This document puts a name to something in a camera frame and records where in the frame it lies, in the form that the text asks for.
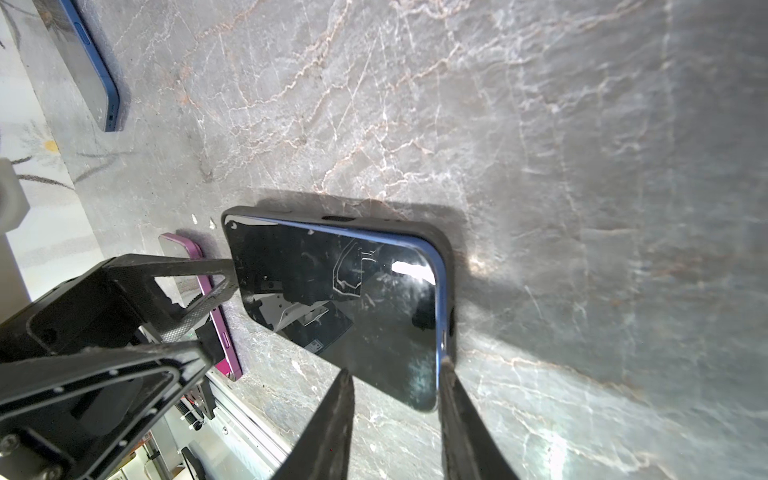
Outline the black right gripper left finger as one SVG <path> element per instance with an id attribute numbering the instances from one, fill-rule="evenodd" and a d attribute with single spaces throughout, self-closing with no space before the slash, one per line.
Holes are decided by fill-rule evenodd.
<path id="1" fill-rule="evenodd" d="M 354 411 L 353 377 L 342 369 L 272 479 L 347 479 Z"/>

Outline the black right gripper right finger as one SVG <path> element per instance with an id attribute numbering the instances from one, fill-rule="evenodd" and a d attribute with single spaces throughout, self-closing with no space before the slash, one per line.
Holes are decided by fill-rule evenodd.
<path id="1" fill-rule="evenodd" d="M 449 358 L 444 358 L 439 368 L 439 418 L 445 479 L 518 479 Z"/>

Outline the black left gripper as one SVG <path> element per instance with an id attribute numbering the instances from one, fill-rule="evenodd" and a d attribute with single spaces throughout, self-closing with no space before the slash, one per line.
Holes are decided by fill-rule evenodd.
<path id="1" fill-rule="evenodd" d="M 182 340 L 238 288 L 230 259 L 127 254 L 1 323 L 1 476 L 105 479 L 212 367 Z"/>

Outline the purple-edged phone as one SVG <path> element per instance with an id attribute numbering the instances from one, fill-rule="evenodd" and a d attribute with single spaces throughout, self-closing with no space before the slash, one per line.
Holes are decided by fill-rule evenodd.
<path id="1" fill-rule="evenodd" d="M 202 259 L 204 257 L 203 251 L 197 243 L 179 234 L 163 233 L 158 237 L 158 241 L 166 256 L 186 259 Z M 172 294 L 172 297 L 178 300 L 183 307 L 186 307 L 198 295 L 208 294 L 213 289 L 213 278 L 210 276 L 181 276 L 175 277 L 173 282 L 175 293 Z M 229 380 L 236 381 L 242 376 L 242 368 L 220 307 L 210 312 L 209 320 L 216 331 L 224 354 L 224 359 L 218 362 L 216 368 Z"/>

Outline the large black phone case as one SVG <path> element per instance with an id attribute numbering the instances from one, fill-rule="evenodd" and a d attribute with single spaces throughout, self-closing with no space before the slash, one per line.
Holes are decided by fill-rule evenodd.
<path id="1" fill-rule="evenodd" d="M 221 215 L 223 223 L 278 223 L 315 231 L 413 247 L 424 254 L 436 280 L 437 361 L 456 360 L 455 282 L 453 248 L 437 227 L 424 222 L 351 217 L 305 212 L 278 212 L 255 206 L 235 206 Z"/>

